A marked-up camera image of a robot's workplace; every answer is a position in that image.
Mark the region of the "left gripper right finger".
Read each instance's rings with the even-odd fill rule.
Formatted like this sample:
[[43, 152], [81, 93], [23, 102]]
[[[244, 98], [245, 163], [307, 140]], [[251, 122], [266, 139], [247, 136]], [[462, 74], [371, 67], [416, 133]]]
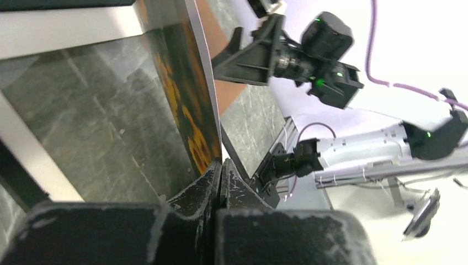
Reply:
[[336, 210], [272, 209], [222, 165], [226, 206], [216, 213], [216, 264], [376, 264], [361, 223]]

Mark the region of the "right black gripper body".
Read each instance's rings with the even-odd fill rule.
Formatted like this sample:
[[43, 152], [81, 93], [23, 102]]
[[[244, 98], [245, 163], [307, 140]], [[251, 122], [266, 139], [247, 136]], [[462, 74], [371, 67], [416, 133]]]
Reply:
[[281, 32], [273, 75], [293, 80], [297, 87], [310, 83], [307, 95], [344, 109], [364, 87], [359, 70], [340, 62], [353, 43], [351, 28], [336, 15], [322, 12], [304, 30], [300, 43]]

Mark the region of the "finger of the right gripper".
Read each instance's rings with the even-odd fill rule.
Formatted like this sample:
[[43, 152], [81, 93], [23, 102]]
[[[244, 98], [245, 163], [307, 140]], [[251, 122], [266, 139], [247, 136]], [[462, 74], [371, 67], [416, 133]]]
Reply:
[[228, 58], [240, 51], [243, 36], [243, 27], [236, 27], [232, 33], [231, 39], [222, 51], [223, 58]]
[[215, 80], [255, 86], [268, 85], [281, 50], [284, 15], [272, 14], [253, 31], [253, 41], [219, 63], [211, 59]]

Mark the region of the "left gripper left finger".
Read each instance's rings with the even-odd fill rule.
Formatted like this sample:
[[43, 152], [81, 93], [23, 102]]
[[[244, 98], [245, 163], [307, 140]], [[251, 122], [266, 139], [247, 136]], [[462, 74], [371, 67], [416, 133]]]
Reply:
[[213, 264], [222, 163], [165, 203], [42, 203], [28, 212], [2, 264]]

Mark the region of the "brown backing board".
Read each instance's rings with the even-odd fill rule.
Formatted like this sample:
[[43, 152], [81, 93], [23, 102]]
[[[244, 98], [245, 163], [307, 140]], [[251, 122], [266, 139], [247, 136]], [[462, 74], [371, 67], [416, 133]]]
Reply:
[[[232, 1], [195, 1], [210, 58], [219, 63], [227, 57], [234, 29], [241, 25]], [[219, 114], [222, 115], [246, 88], [245, 84], [215, 81]]]

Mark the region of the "sunflower photo print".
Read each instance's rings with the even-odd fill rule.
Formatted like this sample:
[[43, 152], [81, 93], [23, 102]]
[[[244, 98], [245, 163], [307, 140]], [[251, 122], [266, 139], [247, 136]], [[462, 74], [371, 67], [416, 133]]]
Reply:
[[194, 1], [136, 1], [156, 71], [194, 171], [221, 157], [208, 46]]

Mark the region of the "clear glass pane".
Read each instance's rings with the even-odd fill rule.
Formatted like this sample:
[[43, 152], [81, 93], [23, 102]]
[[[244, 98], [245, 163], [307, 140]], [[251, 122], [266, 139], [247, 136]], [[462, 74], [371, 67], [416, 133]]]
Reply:
[[196, 174], [147, 35], [1, 61], [1, 92], [79, 194], [171, 198]]

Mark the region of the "white mat board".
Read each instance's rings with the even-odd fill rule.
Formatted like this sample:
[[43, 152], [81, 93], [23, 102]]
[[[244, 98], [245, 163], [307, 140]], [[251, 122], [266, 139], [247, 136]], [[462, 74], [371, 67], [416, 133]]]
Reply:
[[[147, 22], [141, 3], [2, 13], [1, 60], [142, 35]], [[51, 200], [83, 200], [4, 96], [1, 141]]]

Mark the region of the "black picture frame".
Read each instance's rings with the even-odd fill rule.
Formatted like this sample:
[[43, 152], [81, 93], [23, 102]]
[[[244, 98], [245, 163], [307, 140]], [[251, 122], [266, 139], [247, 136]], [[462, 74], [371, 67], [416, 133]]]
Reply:
[[[5, 12], [42, 11], [55, 9], [82, 9], [130, 6], [135, 1], [3, 1], [1, 14]], [[23, 209], [29, 210], [37, 203], [51, 200], [46, 192], [21, 168], [19, 161], [1, 141], [1, 185]]]

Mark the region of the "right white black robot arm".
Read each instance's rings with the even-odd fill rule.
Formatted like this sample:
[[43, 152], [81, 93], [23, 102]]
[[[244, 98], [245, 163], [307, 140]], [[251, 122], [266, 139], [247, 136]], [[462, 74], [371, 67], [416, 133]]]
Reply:
[[450, 156], [467, 133], [467, 115], [449, 89], [444, 100], [418, 96], [406, 89], [389, 96], [365, 88], [358, 69], [342, 63], [353, 45], [352, 30], [330, 12], [320, 13], [299, 43], [283, 31], [284, 16], [273, 13], [252, 32], [252, 42], [240, 47], [241, 27], [212, 61], [216, 80], [265, 86], [271, 77], [311, 85], [307, 94], [337, 109], [357, 108], [394, 117], [399, 123], [377, 131], [346, 137], [299, 139], [291, 153], [270, 155], [264, 173], [272, 178], [303, 177], [351, 161], [370, 162], [416, 158], [433, 161]]

